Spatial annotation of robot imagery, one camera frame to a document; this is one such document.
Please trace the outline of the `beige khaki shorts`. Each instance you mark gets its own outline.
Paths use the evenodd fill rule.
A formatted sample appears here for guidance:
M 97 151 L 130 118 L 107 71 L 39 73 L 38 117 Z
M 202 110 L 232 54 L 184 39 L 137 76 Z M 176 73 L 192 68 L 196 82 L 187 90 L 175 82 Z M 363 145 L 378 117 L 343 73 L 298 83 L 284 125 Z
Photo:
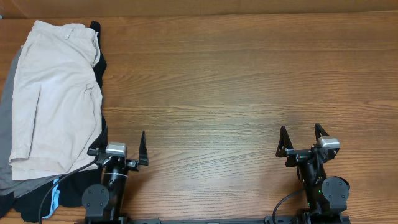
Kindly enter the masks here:
M 95 168 L 87 150 L 101 133 L 103 96 L 93 70 L 99 60 L 97 31 L 34 23 L 14 77 L 13 180 Z

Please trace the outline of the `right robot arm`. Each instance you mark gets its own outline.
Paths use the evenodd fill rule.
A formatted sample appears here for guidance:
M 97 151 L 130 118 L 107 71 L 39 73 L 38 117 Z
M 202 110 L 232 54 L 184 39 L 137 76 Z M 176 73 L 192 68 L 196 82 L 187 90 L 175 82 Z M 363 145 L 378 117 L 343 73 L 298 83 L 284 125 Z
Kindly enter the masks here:
M 328 177 L 323 165 L 334 159 L 340 150 L 340 142 L 330 136 L 320 124 L 314 125 L 316 143 L 310 149 L 296 150 L 289 134 L 282 126 L 275 155 L 286 158 L 285 166 L 297 170 L 303 187 L 284 197 L 275 206 L 271 223 L 349 223 L 343 212 L 347 209 L 350 184 L 347 180 Z M 283 217 L 276 215 L 278 208 L 288 199 L 305 193 L 307 208 L 297 210 L 296 215 Z

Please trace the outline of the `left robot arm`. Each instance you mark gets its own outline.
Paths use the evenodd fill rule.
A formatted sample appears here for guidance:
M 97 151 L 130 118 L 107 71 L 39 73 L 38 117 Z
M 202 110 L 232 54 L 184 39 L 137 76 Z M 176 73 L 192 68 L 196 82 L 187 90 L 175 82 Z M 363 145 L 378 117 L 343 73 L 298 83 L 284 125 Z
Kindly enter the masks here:
M 146 134 L 142 133 L 137 160 L 127 157 L 127 146 L 120 142 L 108 141 L 105 129 L 88 148 L 102 168 L 101 182 L 86 188 L 81 201 L 85 208 L 85 223 L 127 223 L 128 215 L 121 214 L 128 173 L 138 172 L 140 166 L 147 166 L 149 158 Z

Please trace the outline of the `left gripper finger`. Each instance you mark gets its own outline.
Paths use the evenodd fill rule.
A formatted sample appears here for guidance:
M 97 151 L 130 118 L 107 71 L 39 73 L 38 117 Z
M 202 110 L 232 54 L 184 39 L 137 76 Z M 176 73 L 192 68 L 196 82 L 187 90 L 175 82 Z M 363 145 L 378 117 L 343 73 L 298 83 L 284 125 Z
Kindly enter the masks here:
M 108 127 L 105 126 L 100 135 L 89 146 L 87 154 L 89 156 L 100 156 L 105 153 L 108 145 Z
M 143 166 L 149 165 L 149 158 L 147 155 L 146 135 L 145 131 L 142 132 L 140 146 L 139 146 L 139 164 Z

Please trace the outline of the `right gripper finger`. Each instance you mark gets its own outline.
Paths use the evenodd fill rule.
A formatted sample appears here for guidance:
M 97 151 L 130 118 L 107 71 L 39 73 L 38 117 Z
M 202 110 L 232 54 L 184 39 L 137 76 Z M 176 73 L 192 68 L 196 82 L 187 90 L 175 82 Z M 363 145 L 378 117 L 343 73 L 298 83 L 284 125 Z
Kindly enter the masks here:
M 316 141 L 319 140 L 320 137 L 329 136 L 329 134 L 322 128 L 320 123 L 315 123 L 314 130 Z
M 282 126 L 280 128 L 279 143 L 275 155 L 277 157 L 287 157 L 292 154 L 293 150 L 294 148 L 289 138 L 288 132 L 285 126 Z

